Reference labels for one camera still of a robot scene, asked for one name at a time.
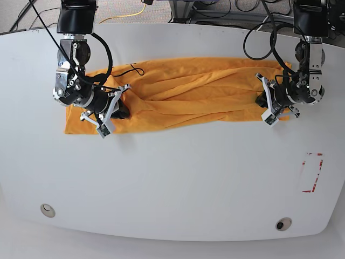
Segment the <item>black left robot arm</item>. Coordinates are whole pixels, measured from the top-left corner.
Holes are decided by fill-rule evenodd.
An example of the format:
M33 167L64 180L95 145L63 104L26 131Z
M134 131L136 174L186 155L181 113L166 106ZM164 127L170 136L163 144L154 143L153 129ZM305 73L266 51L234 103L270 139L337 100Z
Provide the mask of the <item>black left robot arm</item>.
M317 104L325 93L321 83L325 62L322 40L328 37L328 2L294 1L293 12L293 24L280 22L274 25L270 36L272 53L283 68L283 74L272 80L256 74L264 89L256 98L256 104L265 108L261 118L270 126L286 116L285 110L289 110L289 115L299 117L296 104ZM302 36L295 47L295 57L299 63L297 71L289 68L275 50L277 32L284 27L293 28L295 33Z

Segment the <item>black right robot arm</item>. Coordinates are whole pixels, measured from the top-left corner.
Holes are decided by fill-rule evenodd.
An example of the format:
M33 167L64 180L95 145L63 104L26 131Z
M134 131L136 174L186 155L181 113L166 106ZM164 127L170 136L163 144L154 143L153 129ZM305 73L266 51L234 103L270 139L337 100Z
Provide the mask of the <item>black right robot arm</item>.
M111 119L130 116L129 109L120 99L130 85L105 85L111 75L113 59L107 43L93 31L97 8L96 1L61 1L57 33L64 37L58 44L53 97L63 106L83 108L80 120L92 123L96 131L106 137L115 131ZM85 75L85 65L91 57L86 35L97 39L105 47L108 57L107 71L93 77Z

